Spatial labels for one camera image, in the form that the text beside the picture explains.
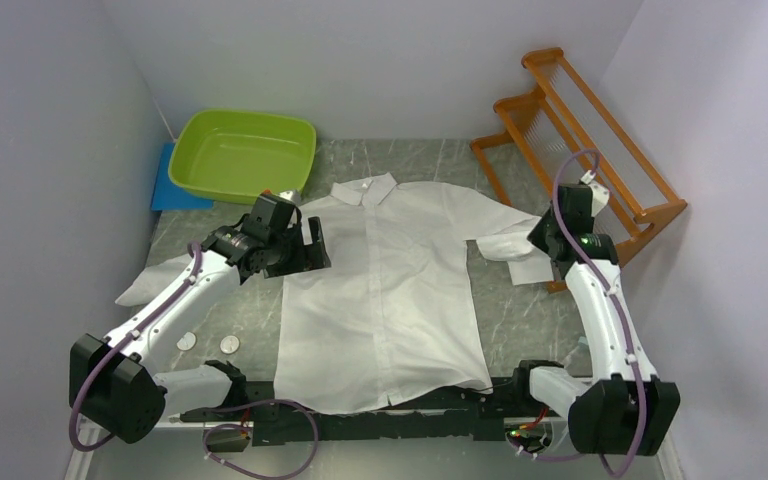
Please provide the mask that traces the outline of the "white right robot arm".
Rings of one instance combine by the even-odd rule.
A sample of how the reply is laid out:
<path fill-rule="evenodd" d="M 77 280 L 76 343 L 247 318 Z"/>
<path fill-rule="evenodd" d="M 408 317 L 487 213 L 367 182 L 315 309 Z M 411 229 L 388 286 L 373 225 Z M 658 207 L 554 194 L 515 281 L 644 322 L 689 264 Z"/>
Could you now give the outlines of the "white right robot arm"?
<path fill-rule="evenodd" d="M 648 359 L 623 296 L 616 246 L 594 230 L 604 191 L 596 183 L 556 186 L 529 236 L 572 294 L 592 380 L 585 383 L 554 361 L 523 360 L 512 375 L 510 401 L 524 415 L 542 407 L 558 414 L 579 454 L 653 456 L 677 413 L 680 393 Z"/>

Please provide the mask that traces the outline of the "white button-up shirt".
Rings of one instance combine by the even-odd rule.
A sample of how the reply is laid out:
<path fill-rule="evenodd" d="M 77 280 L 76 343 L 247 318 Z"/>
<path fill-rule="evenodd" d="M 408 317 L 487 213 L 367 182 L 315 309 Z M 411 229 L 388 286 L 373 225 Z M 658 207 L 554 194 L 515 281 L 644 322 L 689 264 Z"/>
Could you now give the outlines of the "white button-up shirt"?
<path fill-rule="evenodd" d="M 514 284 L 550 278 L 528 241 L 538 217 L 480 192 L 384 174 L 336 183 L 302 208 L 331 267 L 287 276 L 274 391 L 325 414 L 397 405 L 435 389 L 488 392 L 467 245 Z"/>

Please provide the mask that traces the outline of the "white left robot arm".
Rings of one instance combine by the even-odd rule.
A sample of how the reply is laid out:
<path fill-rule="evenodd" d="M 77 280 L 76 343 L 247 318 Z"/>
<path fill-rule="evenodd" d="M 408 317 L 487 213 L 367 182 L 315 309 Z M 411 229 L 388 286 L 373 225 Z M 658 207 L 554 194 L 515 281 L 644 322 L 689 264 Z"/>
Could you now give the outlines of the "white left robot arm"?
<path fill-rule="evenodd" d="M 331 265 L 321 220 L 286 194 L 264 192 L 250 212 L 192 242 L 189 263 L 142 310 L 69 353 L 69 439 L 81 452 L 113 438 L 143 439 L 163 419 L 193 410 L 232 420 L 251 408 L 246 376 L 229 362 L 161 369 L 193 324 L 258 274 L 277 278 Z"/>

